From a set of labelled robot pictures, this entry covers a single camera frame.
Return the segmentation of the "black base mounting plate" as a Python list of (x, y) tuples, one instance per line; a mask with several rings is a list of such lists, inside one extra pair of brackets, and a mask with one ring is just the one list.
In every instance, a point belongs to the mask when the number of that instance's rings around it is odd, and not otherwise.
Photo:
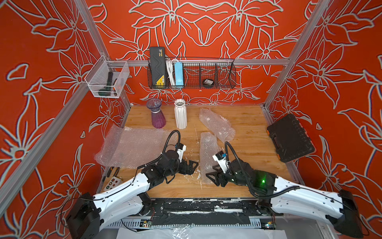
[(146, 214), (128, 216), (120, 222), (138, 231), (183, 226), (274, 230), (276, 217), (276, 213), (261, 208), (256, 199), (157, 198)]

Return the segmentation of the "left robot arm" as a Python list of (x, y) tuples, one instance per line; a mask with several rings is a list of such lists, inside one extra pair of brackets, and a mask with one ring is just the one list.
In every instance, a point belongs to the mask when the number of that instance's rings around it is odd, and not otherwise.
[(169, 184), (177, 174), (192, 175), (198, 162), (183, 160), (186, 146), (181, 143), (181, 133), (173, 150), (167, 145), (154, 160), (137, 167), (134, 177), (103, 193), (86, 193), (74, 198), (75, 204), (66, 218), (61, 219), (73, 239), (93, 239), (106, 226), (136, 214), (151, 210), (152, 200), (147, 194), (150, 189), (166, 182)]

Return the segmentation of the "clear plastic wall bin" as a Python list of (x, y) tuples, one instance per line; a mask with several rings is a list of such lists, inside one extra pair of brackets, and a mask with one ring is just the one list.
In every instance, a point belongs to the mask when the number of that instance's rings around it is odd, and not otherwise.
[[(109, 71), (113, 72), (112, 93), (110, 96), (101, 97), (98, 91), (106, 86)], [(129, 76), (130, 69), (126, 61), (111, 61), (102, 55), (85, 77), (85, 82), (94, 97), (117, 99)]]

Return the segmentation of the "purple glass vase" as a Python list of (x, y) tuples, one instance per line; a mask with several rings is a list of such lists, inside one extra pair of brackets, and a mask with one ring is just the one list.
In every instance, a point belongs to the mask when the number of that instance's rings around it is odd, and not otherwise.
[(151, 112), (152, 125), (155, 128), (163, 128), (166, 125), (166, 119), (161, 110), (162, 101), (156, 98), (150, 99), (146, 107)]

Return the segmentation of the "black box with yellow label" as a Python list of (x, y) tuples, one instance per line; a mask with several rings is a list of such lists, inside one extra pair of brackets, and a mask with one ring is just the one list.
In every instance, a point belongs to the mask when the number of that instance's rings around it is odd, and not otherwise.
[(166, 86), (166, 59), (163, 47), (150, 47), (150, 69), (152, 86), (164, 88)]

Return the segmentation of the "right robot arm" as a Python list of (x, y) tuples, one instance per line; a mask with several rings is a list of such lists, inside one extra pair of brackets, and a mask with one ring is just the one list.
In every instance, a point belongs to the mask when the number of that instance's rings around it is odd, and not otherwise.
[(293, 183), (275, 174), (255, 170), (241, 160), (229, 142), (212, 156), (217, 165), (206, 176), (216, 186), (246, 186), (260, 208), (276, 214), (292, 214), (331, 224), (335, 231), (362, 239), (363, 224), (351, 192), (328, 192)]

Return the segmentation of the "black plastic tool case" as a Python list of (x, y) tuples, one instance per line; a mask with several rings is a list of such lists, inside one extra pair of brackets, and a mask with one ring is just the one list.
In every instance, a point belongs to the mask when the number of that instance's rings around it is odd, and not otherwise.
[(287, 114), (268, 126), (267, 133), (276, 148), (278, 158), (283, 163), (291, 162), (316, 151), (306, 130), (293, 114)]

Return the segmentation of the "bubble wrap sheet of vase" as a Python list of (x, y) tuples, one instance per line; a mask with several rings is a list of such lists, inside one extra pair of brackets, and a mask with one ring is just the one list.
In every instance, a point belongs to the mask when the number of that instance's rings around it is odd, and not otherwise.
[(113, 125), (102, 144), (101, 150), (95, 155), (98, 164), (108, 167), (133, 168), (134, 163), (131, 158), (130, 136), (131, 127), (119, 127)]

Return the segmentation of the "bubble bundle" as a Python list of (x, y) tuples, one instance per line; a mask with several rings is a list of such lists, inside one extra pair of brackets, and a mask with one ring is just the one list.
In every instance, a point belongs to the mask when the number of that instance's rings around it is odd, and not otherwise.
[(210, 109), (202, 108), (199, 114), (200, 121), (222, 142), (232, 141), (236, 131), (226, 118)]

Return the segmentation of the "white ribbed ceramic vase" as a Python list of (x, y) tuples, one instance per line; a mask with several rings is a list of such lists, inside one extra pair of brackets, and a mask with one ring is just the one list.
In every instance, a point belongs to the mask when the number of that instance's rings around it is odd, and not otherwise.
[(183, 99), (177, 99), (174, 102), (176, 126), (178, 129), (185, 129), (187, 127), (187, 108), (186, 102)]

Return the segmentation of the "bubble roll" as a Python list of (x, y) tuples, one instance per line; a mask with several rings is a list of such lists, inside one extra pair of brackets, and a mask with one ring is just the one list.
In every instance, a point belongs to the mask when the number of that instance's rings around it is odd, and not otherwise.
[(212, 168), (218, 165), (214, 161), (213, 156), (220, 151), (217, 144), (217, 137), (210, 132), (202, 132), (200, 140), (200, 170), (202, 175), (202, 184), (209, 185), (213, 182), (207, 178), (206, 174), (210, 172), (215, 172)]
[(111, 165), (136, 168), (160, 156), (170, 130), (125, 127), (117, 138)]

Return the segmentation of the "light blue box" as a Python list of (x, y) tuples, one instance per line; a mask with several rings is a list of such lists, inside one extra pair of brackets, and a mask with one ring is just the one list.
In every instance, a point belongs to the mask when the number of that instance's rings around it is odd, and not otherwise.
[(178, 88), (182, 88), (184, 86), (184, 77), (183, 77), (183, 64), (182, 62), (174, 63), (175, 70), (175, 83)]

